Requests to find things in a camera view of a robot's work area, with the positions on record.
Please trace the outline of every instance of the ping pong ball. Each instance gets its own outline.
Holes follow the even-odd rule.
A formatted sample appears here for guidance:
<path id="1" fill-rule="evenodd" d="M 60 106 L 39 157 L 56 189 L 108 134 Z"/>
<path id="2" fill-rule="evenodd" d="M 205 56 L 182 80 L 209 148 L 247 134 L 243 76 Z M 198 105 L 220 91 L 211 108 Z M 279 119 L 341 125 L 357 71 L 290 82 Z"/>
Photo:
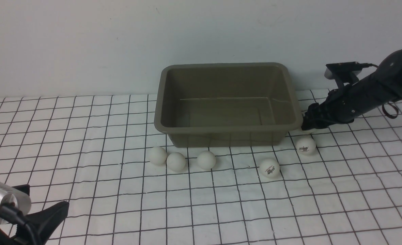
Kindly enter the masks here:
<path id="1" fill-rule="evenodd" d="M 280 165 L 272 158 L 262 161 L 259 166 L 259 173 L 268 178 L 275 178 L 280 172 Z"/>
<path id="2" fill-rule="evenodd" d="M 316 143 L 310 137 L 303 137 L 296 142 L 296 149 L 302 155 L 308 156 L 313 154 L 313 152 L 315 151 Z"/>
<path id="3" fill-rule="evenodd" d="M 203 151 L 198 155 L 197 164 L 203 170 L 210 170 L 216 164 L 216 157 L 211 151 Z"/>
<path id="4" fill-rule="evenodd" d="M 182 155 L 181 153 L 171 153 L 166 160 L 166 165 L 172 171 L 180 172 L 184 169 L 184 166 L 186 165 L 186 158 L 184 158 L 184 155 Z"/>
<path id="5" fill-rule="evenodd" d="M 153 147 L 148 151 L 148 161 L 157 166 L 163 165 L 167 156 L 165 149 L 159 146 Z"/>

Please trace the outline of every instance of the black robotic arm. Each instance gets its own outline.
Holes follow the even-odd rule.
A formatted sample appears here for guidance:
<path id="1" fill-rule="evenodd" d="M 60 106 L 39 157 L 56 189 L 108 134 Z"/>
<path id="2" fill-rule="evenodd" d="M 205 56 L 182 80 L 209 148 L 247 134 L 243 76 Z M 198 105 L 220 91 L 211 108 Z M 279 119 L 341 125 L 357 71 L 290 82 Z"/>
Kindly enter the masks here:
<path id="1" fill-rule="evenodd" d="M 359 81 L 356 75 L 370 66 L 377 70 Z M 389 55 L 379 66 L 358 62 L 327 64 L 325 77 L 335 79 L 338 88 L 331 90 L 322 104 L 308 107 L 302 130 L 349 124 L 376 107 L 402 100 L 402 50 Z"/>

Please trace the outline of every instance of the table surface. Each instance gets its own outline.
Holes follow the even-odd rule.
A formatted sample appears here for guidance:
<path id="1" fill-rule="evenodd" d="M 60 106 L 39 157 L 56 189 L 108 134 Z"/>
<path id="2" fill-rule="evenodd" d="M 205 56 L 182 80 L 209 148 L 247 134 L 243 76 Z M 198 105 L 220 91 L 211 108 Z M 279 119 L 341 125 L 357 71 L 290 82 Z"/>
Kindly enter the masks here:
<path id="1" fill-rule="evenodd" d="M 302 109 L 328 90 L 297 91 Z M 31 213 L 67 200 L 55 244 L 402 244 L 402 102 L 278 146 L 176 148 L 154 128 L 156 95 L 0 98 L 0 181 L 28 183 Z M 153 166 L 153 146 L 187 157 L 181 173 Z M 281 176 L 257 165 L 275 157 Z M 15 228 L 1 228 L 13 235 Z"/>

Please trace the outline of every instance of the black cable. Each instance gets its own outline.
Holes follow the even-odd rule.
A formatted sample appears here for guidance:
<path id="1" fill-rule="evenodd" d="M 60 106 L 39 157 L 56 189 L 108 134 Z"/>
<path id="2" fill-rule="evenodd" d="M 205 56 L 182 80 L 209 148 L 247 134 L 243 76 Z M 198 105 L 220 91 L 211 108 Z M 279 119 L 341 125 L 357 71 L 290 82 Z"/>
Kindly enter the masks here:
<path id="1" fill-rule="evenodd" d="M 34 245 L 42 245 L 41 238 L 37 234 L 36 227 L 29 223 L 26 223 L 23 228 L 30 234 L 31 243 Z"/>
<path id="2" fill-rule="evenodd" d="M 8 204 L 1 205 L 0 218 L 14 225 L 19 225 L 21 228 L 25 229 L 30 235 L 30 239 L 33 245 L 42 245 L 41 238 L 39 237 L 36 228 L 15 206 Z"/>
<path id="3" fill-rule="evenodd" d="M 381 108 L 383 109 L 383 113 L 384 113 L 388 118 L 390 118 L 390 119 L 395 119 L 395 118 L 397 118 L 398 115 L 399 115 L 399 109 L 396 107 L 396 105 L 391 104 L 390 102 L 388 102 L 387 104 L 390 105 L 390 106 L 395 110 L 396 115 L 390 115 L 390 114 L 387 112 L 386 108 L 384 108 L 385 104 L 383 104 L 383 105 L 381 106 Z"/>

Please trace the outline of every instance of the plastic tub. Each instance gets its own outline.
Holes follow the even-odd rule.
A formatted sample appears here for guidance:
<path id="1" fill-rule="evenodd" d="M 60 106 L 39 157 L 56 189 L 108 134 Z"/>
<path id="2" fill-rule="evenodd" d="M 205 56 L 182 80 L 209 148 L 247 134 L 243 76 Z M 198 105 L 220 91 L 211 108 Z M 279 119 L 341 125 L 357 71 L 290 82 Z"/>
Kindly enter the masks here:
<path id="1" fill-rule="evenodd" d="M 154 125 L 176 147 L 278 144 L 302 120 L 282 64 L 171 65 L 162 71 Z"/>

